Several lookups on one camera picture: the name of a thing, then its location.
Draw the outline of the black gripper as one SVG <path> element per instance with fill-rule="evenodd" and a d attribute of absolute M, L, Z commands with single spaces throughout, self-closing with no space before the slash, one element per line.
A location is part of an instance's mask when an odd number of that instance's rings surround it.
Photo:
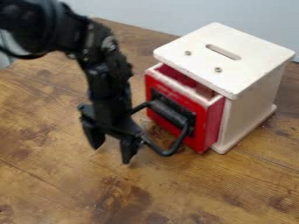
<path fill-rule="evenodd" d="M 122 162 L 128 165 L 143 144 L 143 131 L 131 117 L 130 78 L 132 66 L 119 49 L 104 50 L 98 57 L 82 61 L 88 81 L 91 104 L 80 105 L 80 123 L 94 150 L 106 142 L 106 135 L 120 140 Z"/>

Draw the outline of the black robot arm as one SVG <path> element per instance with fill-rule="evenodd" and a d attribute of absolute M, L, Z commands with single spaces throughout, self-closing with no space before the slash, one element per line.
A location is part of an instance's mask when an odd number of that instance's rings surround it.
<path fill-rule="evenodd" d="M 131 117 L 132 66 L 111 29 L 76 14 L 59 0 L 0 0 L 0 29 L 28 52 L 5 51 L 8 55 L 32 60 L 60 51 L 78 61 L 91 101 L 79 105 L 84 134 L 95 149 L 106 136 L 118 138 L 127 165 L 138 153 L 143 131 Z"/>

